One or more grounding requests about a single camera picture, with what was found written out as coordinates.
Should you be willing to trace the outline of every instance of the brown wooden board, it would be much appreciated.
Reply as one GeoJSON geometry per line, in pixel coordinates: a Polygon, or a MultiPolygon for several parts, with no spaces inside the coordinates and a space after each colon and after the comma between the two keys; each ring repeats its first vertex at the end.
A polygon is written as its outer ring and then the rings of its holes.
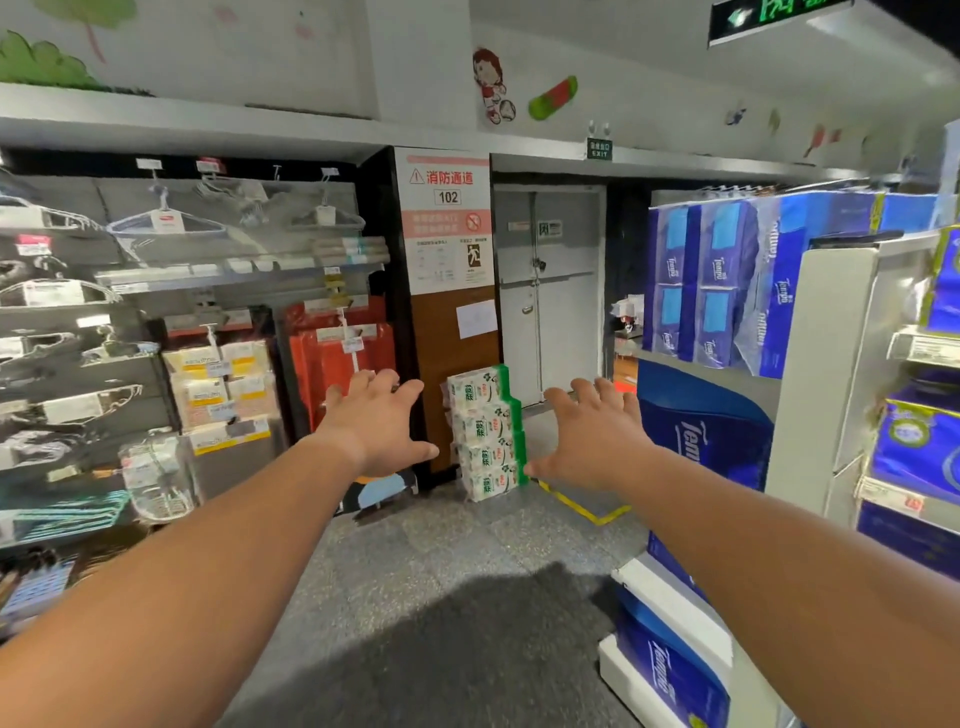
{"type": "Polygon", "coordinates": [[[496,299],[496,287],[492,285],[427,293],[411,299],[420,378],[424,385],[426,435],[440,448],[440,457],[430,463],[433,473],[450,467],[450,443],[453,440],[450,425],[446,422],[440,385],[448,376],[490,367],[503,360],[499,331],[461,339],[457,324],[458,307],[490,299],[496,299]]]}

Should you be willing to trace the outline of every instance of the forearm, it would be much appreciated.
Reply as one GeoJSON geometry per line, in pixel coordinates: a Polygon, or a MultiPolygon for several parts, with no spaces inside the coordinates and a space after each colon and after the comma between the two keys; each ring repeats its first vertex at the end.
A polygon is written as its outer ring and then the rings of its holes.
{"type": "Polygon", "coordinates": [[[212,724],[357,474],[337,449],[302,441],[71,590],[0,650],[5,725],[212,724]]]}
{"type": "Polygon", "coordinates": [[[809,725],[955,720],[955,584],[676,453],[657,449],[629,472],[642,481],[621,478],[620,492],[809,725]]]}

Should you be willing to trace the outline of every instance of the ceiling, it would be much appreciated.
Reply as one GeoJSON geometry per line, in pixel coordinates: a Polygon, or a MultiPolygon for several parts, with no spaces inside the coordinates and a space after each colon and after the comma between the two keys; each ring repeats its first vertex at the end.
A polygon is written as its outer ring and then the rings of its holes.
{"type": "MultiPolygon", "coordinates": [[[[807,22],[791,22],[708,48],[712,4],[713,0],[552,0],[547,12],[541,0],[471,0],[470,12],[473,19],[492,25],[841,111],[871,110],[899,117],[915,112],[928,96],[960,91],[955,79],[934,77],[929,64],[857,23],[848,22],[843,34],[831,35],[807,22]]],[[[856,11],[863,10],[868,8],[860,0],[856,11]]],[[[914,35],[899,23],[893,25],[914,35]]]]}

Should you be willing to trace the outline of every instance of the cartoon girl drawing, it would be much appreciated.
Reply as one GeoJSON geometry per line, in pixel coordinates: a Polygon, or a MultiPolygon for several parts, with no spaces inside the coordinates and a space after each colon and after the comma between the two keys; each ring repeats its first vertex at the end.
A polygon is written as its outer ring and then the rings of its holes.
{"type": "Polygon", "coordinates": [[[507,87],[503,84],[503,68],[500,66],[500,58],[493,51],[478,48],[473,54],[473,80],[480,86],[487,118],[493,124],[499,124],[503,119],[516,119],[514,102],[504,98],[507,87]]]}

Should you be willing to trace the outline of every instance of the left hand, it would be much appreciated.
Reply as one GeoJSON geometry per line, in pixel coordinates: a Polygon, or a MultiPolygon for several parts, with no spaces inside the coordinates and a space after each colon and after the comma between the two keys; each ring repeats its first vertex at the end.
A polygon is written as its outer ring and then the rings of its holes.
{"type": "Polygon", "coordinates": [[[308,441],[336,448],[366,477],[385,477],[437,457],[436,445],[410,439],[410,409],[423,382],[411,379],[394,392],[399,381],[396,372],[385,369],[353,375],[346,397],[331,386],[324,420],[308,441]]]}

